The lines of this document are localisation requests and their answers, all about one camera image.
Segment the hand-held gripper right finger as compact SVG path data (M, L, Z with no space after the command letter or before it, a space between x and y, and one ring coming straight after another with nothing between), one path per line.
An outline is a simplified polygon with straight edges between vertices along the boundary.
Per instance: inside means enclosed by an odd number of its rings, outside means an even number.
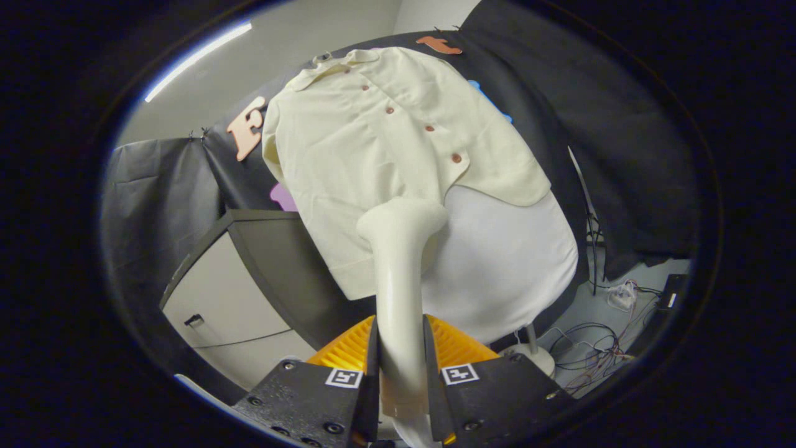
M575 399L525 355L502 357L437 317L423 317L430 431L443 446L519 446Z

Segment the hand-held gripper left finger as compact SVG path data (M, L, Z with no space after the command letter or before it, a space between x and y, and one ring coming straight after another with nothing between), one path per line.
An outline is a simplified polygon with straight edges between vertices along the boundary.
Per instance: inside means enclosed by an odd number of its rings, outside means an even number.
M380 346L375 317L343 332L310 359L284 359L235 410L313 447L367 447L378 440Z

